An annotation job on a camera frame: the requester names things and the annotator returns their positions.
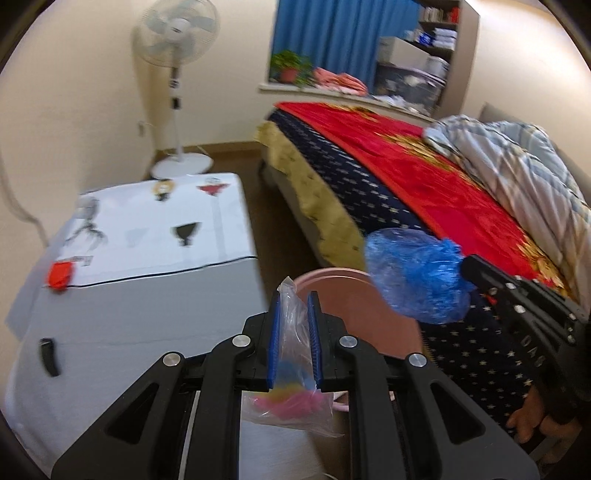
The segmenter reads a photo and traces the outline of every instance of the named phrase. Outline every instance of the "triangular cutout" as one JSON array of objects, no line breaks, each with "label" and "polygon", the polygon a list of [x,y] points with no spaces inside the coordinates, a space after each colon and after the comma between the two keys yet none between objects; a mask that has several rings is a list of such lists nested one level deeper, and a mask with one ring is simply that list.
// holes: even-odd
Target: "triangular cutout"
[{"label": "triangular cutout", "polygon": [[106,433],[124,442],[135,445],[144,431],[146,420],[156,398],[158,384],[152,383],[131,405],[107,428]]},{"label": "triangular cutout", "polygon": [[432,383],[431,391],[439,407],[447,435],[454,445],[484,434],[484,425],[465,410],[439,383]]}]

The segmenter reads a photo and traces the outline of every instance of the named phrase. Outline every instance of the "pink trash can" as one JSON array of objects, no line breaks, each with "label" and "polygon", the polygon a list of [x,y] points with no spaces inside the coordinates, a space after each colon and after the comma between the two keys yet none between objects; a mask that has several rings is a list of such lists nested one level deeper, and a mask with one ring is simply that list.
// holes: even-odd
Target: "pink trash can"
[{"label": "pink trash can", "polygon": [[[351,335],[371,343],[378,352],[405,358],[423,350],[417,321],[393,311],[367,273],[351,268],[322,268],[294,282],[299,298],[306,302],[308,294],[316,290],[322,311],[341,317]],[[333,408],[349,409],[337,402]]]}]

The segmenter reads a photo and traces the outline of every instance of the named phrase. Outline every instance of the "plaid comforter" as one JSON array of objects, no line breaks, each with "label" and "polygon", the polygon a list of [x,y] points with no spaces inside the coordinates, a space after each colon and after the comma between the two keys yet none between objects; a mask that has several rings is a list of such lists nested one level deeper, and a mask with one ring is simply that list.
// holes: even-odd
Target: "plaid comforter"
[{"label": "plaid comforter", "polygon": [[423,140],[458,164],[519,222],[589,311],[591,210],[545,132],[533,125],[482,124],[460,115],[433,123]]}]

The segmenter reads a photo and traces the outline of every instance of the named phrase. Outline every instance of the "yellow fabric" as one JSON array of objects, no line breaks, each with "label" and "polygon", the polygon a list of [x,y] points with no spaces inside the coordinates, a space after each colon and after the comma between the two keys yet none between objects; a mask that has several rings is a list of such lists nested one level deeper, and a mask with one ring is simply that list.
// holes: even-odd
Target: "yellow fabric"
[{"label": "yellow fabric", "polygon": [[302,213],[320,232],[318,250],[335,267],[365,271],[363,236],[330,187],[273,122],[258,127],[255,139],[268,148],[268,163],[284,173]]}]

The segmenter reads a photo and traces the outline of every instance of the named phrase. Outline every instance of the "crumpled blue plastic bag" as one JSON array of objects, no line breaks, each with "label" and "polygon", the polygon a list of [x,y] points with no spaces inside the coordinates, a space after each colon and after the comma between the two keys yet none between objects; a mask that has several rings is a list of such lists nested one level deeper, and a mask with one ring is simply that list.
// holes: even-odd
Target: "crumpled blue plastic bag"
[{"label": "crumpled blue plastic bag", "polygon": [[461,320],[476,288],[460,275],[460,246],[419,230],[386,228],[365,239],[365,262],[390,307],[423,323]]}]

